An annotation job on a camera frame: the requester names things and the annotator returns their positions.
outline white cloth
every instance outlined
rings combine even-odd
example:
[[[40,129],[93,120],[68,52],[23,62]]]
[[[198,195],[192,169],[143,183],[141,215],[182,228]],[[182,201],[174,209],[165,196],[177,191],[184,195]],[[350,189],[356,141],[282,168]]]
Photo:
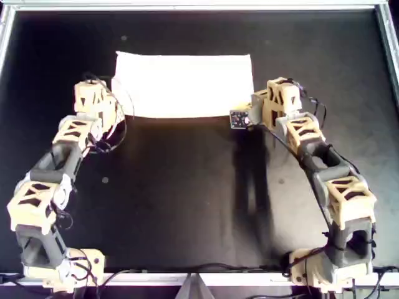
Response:
[[[126,115],[133,115],[132,102],[135,116],[149,118],[223,116],[251,102],[249,55],[117,54],[112,92]]]

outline black tabletop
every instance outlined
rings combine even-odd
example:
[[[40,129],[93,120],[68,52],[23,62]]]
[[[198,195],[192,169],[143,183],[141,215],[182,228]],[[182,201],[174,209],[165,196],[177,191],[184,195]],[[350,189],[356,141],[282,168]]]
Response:
[[[327,105],[327,140],[378,198],[375,263],[399,262],[399,124],[373,12],[19,12],[0,84],[1,271],[21,270],[5,208],[15,184],[73,113],[82,73],[113,75],[116,50],[251,54],[256,90],[280,76],[301,82]],[[295,160],[225,117],[129,118],[121,147],[85,159],[77,189],[64,240],[100,249],[112,269],[275,264],[325,244]]]

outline metal bar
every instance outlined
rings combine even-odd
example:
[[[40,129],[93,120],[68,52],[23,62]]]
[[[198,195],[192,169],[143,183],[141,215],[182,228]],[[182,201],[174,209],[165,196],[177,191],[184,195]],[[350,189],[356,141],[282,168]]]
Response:
[[[17,6],[18,11],[342,11],[368,10],[374,5],[237,5],[237,6]]]
[[[13,6],[3,5],[0,16],[0,74],[4,67],[15,14],[16,10]]]
[[[106,273],[104,279],[111,276]],[[292,287],[294,284],[281,273],[201,273],[201,278],[208,287]],[[117,275],[107,285],[113,286],[181,286],[187,277],[187,273],[123,273]],[[378,275],[373,273],[355,280],[357,287],[372,287],[377,283]],[[23,278],[19,283],[26,286],[40,286],[42,280]],[[399,287],[399,273],[386,273],[381,286]]]
[[[387,0],[2,0],[4,4],[35,6],[323,6],[323,5],[378,5]]]
[[[395,94],[397,108],[399,109],[399,45],[388,4],[380,4],[377,6],[377,18],[378,24],[380,25],[385,54],[387,55],[393,92]]]

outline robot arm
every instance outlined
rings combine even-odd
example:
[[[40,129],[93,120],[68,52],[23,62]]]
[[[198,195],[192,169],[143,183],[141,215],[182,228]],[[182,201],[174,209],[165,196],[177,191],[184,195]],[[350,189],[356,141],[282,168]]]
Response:
[[[291,280],[322,292],[372,272],[376,197],[356,167],[325,142],[316,117],[301,112],[301,87],[291,79],[267,82],[245,109],[232,110],[231,128],[262,125],[285,142],[305,171],[329,232],[319,249],[290,254]]]
[[[96,249],[67,248],[56,226],[57,214],[67,207],[87,153],[123,119],[122,108],[101,81],[75,86],[74,109],[77,114],[60,121],[51,149],[17,184],[7,205],[24,275],[67,292],[100,284],[105,258]]]

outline robotic arm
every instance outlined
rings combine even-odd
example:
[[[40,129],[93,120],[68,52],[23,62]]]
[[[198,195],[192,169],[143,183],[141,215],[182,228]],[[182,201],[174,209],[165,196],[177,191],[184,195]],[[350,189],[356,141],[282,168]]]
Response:
[[[252,104],[230,112],[231,128],[261,125],[298,160],[329,231],[324,247],[293,251],[287,271],[296,285],[340,292],[351,279],[372,273],[377,199],[357,168],[325,142],[316,117],[300,111],[303,96],[292,79],[267,81]]]
[[[57,215],[68,205],[83,159],[123,120],[122,108],[99,80],[75,85],[74,110],[76,115],[60,121],[51,149],[17,184],[7,205],[11,230],[22,249],[24,275],[69,293],[101,284],[105,258],[96,249],[67,248],[56,226]]]

